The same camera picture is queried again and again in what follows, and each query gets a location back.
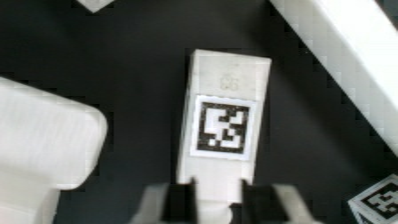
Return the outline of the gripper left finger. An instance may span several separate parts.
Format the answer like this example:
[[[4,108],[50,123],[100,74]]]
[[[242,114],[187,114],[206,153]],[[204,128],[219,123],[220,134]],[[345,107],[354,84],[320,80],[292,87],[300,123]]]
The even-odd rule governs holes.
[[[146,187],[133,224],[197,224],[196,180]]]

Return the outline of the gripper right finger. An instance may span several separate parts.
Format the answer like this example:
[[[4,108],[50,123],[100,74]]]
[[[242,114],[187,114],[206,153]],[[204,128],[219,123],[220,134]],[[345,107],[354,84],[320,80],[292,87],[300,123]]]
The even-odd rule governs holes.
[[[293,185],[242,181],[244,224],[302,224],[302,202]]]

